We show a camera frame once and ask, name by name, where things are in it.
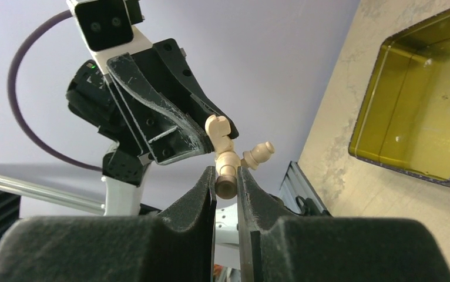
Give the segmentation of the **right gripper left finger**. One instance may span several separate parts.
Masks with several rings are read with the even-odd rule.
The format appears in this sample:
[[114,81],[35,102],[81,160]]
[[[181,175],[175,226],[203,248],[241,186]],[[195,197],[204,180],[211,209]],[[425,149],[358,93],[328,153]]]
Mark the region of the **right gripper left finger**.
[[0,241],[0,281],[210,281],[214,167],[158,214],[17,221]]

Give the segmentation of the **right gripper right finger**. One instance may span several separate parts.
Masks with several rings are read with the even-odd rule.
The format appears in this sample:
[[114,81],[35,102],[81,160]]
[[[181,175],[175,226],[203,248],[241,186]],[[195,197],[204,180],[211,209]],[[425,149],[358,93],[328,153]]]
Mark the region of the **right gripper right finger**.
[[238,172],[243,281],[450,281],[436,240],[420,222],[299,216]]

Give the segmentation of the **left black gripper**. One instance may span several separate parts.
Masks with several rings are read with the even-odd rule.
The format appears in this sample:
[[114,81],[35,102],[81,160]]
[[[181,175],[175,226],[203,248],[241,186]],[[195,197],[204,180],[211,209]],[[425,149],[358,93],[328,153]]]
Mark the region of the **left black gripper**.
[[138,157],[163,166],[213,151],[205,122],[226,114],[206,96],[173,38],[114,56],[106,70]]

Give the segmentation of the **light knight chess piece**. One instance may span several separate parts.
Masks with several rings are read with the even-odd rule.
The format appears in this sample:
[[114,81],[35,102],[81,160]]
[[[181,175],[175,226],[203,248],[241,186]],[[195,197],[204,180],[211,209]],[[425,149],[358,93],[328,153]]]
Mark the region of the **light knight chess piece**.
[[205,122],[205,131],[215,152],[216,195],[224,200],[237,196],[237,171],[241,160],[234,149],[234,142],[229,137],[231,125],[224,116],[210,115]]

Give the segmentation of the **light pawn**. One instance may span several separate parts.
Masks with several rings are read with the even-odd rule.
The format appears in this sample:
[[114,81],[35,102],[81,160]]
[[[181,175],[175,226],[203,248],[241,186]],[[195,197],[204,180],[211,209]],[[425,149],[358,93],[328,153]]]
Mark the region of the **light pawn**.
[[275,153],[275,148],[271,142],[257,144],[251,150],[243,152],[241,165],[248,169],[257,170],[258,167],[267,162]]

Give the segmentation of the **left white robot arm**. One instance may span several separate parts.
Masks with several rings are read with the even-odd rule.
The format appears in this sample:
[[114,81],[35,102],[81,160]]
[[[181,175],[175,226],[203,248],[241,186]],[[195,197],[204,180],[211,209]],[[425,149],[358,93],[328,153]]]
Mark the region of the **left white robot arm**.
[[213,152],[205,124],[223,111],[204,94],[174,39],[117,55],[107,69],[83,63],[66,99],[74,115],[112,141],[101,167],[104,214],[136,215],[150,165]]

